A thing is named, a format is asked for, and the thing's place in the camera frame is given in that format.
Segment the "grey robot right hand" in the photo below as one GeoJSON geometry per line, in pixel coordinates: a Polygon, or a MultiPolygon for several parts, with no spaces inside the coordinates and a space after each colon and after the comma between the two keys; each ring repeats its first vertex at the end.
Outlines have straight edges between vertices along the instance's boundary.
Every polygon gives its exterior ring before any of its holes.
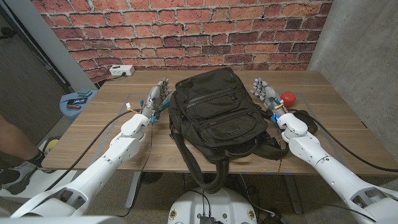
{"type": "Polygon", "coordinates": [[[262,78],[259,77],[254,80],[251,94],[260,99],[266,110],[271,111],[277,119],[287,113],[280,95],[262,78]]]}

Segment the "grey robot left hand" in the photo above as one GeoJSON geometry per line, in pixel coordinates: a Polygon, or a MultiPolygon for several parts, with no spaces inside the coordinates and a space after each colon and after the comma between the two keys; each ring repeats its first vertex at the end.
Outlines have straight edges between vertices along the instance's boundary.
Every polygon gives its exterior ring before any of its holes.
{"type": "Polygon", "coordinates": [[[169,79],[163,78],[151,89],[142,107],[141,114],[147,118],[154,116],[159,119],[161,114],[160,108],[170,93],[169,79]]]}

